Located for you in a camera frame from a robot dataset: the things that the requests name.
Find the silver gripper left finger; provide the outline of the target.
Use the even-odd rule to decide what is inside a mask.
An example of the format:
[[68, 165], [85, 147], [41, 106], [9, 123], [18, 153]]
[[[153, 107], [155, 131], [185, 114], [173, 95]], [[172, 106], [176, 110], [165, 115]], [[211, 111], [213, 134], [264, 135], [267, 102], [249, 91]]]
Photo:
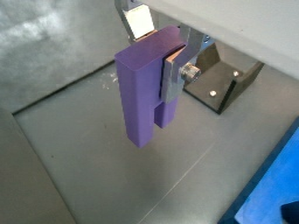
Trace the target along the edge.
[[125, 27], [128, 43], [133, 44], [156, 32], [149, 7], [139, 0], [115, 0], [115, 6]]

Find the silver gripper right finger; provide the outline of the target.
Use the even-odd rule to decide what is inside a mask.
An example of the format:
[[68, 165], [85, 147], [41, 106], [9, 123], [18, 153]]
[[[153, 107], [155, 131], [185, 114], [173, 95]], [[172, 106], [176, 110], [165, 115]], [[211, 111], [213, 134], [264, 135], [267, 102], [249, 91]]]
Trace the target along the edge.
[[181, 93], [184, 82], [195, 82], [201, 70], [195, 66], [200, 53], [213, 44], [213, 38], [191, 28], [180, 26], [183, 47], [164, 60], [161, 99], [169, 103]]

